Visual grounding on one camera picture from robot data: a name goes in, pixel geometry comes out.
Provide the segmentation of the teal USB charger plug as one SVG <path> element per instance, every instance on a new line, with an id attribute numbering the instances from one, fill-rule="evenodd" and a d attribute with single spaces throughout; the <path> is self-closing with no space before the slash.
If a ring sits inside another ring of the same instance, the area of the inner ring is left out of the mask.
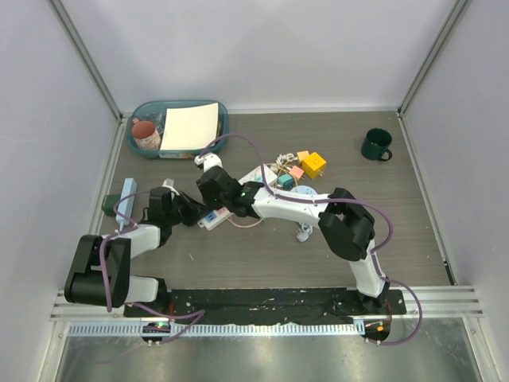
<path id="1" fill-rule="evenodd" d="M 285 173 L 278 177 L 278 186 L 282 189 L 292 189 L 295 186 L 295 179 Z"/>

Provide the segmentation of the white paper sheet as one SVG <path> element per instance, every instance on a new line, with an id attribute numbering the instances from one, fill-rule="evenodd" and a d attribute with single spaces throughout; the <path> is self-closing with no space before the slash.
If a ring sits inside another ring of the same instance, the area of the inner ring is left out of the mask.
<path id="1" fill-rule="evenodd" d="M 220 106 L 168 108 L 160 150 L 200 150 L 217 137 Z"/>

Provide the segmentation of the yellow cube socket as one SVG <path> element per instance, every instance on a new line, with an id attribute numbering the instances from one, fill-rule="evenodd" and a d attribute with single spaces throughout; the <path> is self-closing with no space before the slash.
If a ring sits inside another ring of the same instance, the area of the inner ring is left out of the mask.
<path id="1" fill-rule="evenodd" d="M 311 179 L 321 177 L 325 172 L 326 166 L 327 162 L 317 152 L 311 153 L 301 163 L 301 168 Z"/>

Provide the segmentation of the light blue power strip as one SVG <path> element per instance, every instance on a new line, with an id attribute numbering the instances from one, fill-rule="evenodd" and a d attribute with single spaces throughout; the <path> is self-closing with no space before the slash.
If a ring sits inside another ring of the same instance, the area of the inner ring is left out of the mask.
<path id="1" fill-rule="evenodd" d="M 119 200 L 120 203 L 117 206 L 117 213 L 115 214 L 115 220 L 119 224 L 121 230 L 130 225 L 130 218 L 134 205 L 134 194 L 136 194 L 137 187 L 137 182 L 132 177 L 124 180 Z"/>

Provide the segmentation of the pink plug adapter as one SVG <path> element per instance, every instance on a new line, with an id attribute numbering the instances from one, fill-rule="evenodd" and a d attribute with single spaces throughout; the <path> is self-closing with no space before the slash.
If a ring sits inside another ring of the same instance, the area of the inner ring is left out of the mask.
<path id="1" fill-rule="evenodd" d="M 304 174 L 305 171 L 299 166 L 293 166 L 289 170 L 289 175 L 292 176 L 295 181 L 300 181 Z"/>

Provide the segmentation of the red patterned cup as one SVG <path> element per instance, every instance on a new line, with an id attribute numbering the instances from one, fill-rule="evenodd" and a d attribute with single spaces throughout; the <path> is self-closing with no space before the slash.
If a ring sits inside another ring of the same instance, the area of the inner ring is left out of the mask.
<path id="1" fill-rule="evenodd" d="M 161 133 L 152 121 L 134 119 L 131 134 L 140 150 L 158 150 L 160 148 Z"/>

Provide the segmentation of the light blue round socket base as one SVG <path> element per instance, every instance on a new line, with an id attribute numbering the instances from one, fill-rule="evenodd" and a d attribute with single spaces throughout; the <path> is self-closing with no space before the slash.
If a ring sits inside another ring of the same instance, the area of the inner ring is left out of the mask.
<path id="1" fill-rule="evenodd" d="M 291 192 L 292 193 L 303 194 L 303 195 L 310 195 L 310 196 L 317 195 L 317 191 L 315 189 L 313 189 L 312 187 L 307 186 L 307 185 L 296 186 L 293 189 L 291 189 Z"/>

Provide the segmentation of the teal plastic basin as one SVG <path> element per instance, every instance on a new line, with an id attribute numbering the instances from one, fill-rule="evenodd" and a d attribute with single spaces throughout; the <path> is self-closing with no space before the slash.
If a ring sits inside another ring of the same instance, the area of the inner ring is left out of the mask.
<path id="1" fill-rule="evenodd" d="M 146 138 L 136 138 L 134 126 L 154 125 Z M 148 159 L 192 159 L 208 144 L 230 132 L 227 108 L 207 99 L 157 100 L 138 106 L 127 125 L 126 144 Z"/>

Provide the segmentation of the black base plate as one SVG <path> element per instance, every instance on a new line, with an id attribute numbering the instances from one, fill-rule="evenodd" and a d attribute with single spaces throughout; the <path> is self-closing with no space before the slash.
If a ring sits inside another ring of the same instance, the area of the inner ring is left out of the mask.
<path id="1" fill-rule="evenodd" d="M 400 290 L 388 291 L 388 305 L 364 306 L 360 293 L 347 288 L 173 289 L 162 303 L 146 306 L 183 316 L 204 311 L 203 325 L 328 325 L 351 323 L 354 316 L 403 315 Z"/>

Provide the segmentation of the orange USB charger plug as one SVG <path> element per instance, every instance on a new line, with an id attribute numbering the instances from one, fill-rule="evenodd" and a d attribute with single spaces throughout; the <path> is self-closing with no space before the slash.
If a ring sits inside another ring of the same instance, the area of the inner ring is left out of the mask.
<path id="1" fill-rule="evenodd" d="M 302 163 L 309 155 L 310 153 L 307 150 L 298 151 L 296 153 L 297 160 L 299 163 Z"/>

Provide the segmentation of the dark green mug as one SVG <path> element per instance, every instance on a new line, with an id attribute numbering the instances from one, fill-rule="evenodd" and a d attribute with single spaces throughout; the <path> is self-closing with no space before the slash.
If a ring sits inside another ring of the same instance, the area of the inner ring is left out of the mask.
<path id="1" fill-rule="evenodd" d="M 393 137 L 390 132 L 381 128 L 370 129 L 363 140 L 361 154 L 367 160 L 388 162 L 393 157 L 390 150 L 392 142 Z"/>

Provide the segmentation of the dark green box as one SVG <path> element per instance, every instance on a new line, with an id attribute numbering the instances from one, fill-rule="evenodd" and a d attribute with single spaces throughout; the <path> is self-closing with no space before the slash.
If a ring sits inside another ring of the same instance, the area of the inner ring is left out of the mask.
<path id="1" fill-rule="evenodd" d="M 108 194 L 103 197 L 101 209 L 106 216 L 115 217 L 114 206 L 119 202 L 119 194 Z"/>

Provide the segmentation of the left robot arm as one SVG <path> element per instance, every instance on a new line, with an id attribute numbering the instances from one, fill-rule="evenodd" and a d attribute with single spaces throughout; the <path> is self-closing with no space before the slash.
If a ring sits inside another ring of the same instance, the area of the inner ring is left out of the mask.
<path id="1" fill-rule="evenodd" d="M 195 225 L 205 210 L 204 204 L 172 187 L 151 189 L 140 222 L 110 235 L 80 238 L 64 285 L 66 301 L 108 311 L 141 303 L 151 317 L 163 316 L 169 308 L 165 282 L 132 275 L 131 260 L 165 245 L 174 226 Z"/>

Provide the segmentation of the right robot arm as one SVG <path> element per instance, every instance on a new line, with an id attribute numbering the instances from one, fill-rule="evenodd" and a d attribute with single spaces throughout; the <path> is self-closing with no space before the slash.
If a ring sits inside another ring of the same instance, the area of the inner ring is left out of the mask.
<path id="1" fill-rule="evenodd" d="M 226 208 L 238 217 L 282 219 L 320 230 L 330 251 L 348 262 L 356 279 L 359 304 L 368 314 L 387 306 L 390 281 L 376 259 L 373 205 L 356 200 L 346 189 L 306 195 L 277 190 L 264 182 L 240 184 L 218 165 L 203 169 L 196 182 L 210 209 Z"/>

